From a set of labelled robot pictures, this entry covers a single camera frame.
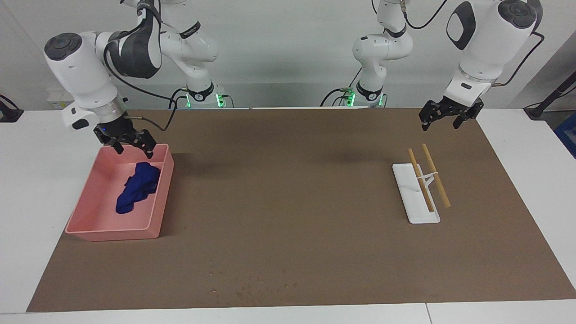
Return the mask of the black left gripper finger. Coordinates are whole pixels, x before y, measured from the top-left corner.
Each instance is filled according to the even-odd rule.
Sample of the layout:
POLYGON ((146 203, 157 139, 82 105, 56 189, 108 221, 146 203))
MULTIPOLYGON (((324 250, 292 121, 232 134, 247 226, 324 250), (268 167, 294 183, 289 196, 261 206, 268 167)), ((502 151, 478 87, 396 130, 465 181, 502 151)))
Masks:
POLYGON ((474 103, 471 107, 459 113, 453 122, 453 128, 458 129, 465 121, 476 119, 483 107, 484 103, 474 103))
POLYGON ((432 125, 433 122, 438 121, 444 117, 442 112, 442 103, 442 100, 438 102, 429 100, 422 107, 419 112, 419 119, 423 131, 428 131, 430 125, 432 125))

